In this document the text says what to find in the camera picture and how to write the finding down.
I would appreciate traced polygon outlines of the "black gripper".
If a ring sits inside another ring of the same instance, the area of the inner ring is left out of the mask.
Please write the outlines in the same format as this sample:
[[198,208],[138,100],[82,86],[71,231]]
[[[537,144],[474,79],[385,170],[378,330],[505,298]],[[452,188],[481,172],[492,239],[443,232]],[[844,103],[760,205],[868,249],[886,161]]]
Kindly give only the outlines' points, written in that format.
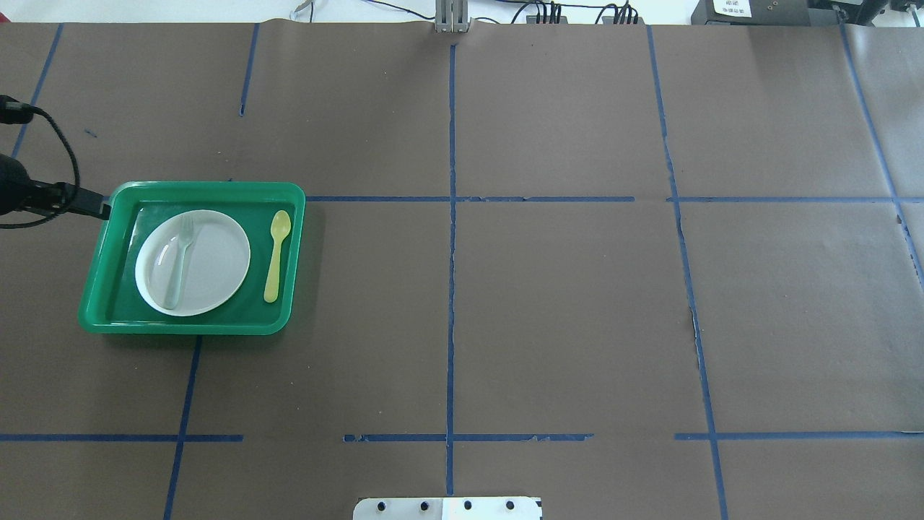
[[107,197],[92,190],[76,188],[66,182],[33,180],[20,161],[1,155],[1,214],[30,212],[52,217],[72,204],[72,212],[96,220],[109,220],[111,207]]

